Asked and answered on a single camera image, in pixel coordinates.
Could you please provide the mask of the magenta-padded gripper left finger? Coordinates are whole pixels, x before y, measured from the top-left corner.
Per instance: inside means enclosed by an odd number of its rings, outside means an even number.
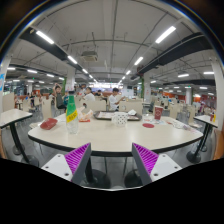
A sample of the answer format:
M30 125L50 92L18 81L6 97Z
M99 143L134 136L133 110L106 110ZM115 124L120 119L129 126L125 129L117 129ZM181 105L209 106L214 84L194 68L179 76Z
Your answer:
M66 155L56 154L42 169L77 185L81 183L91 155L91 144L84 144Z

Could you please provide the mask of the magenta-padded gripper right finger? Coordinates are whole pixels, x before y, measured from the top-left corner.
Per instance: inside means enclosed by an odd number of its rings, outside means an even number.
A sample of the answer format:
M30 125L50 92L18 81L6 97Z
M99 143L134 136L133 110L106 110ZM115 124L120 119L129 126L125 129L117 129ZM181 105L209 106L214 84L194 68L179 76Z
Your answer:
M181 167L168 155L157 154L136 143L132 144L132 155L143 185L181 170Z

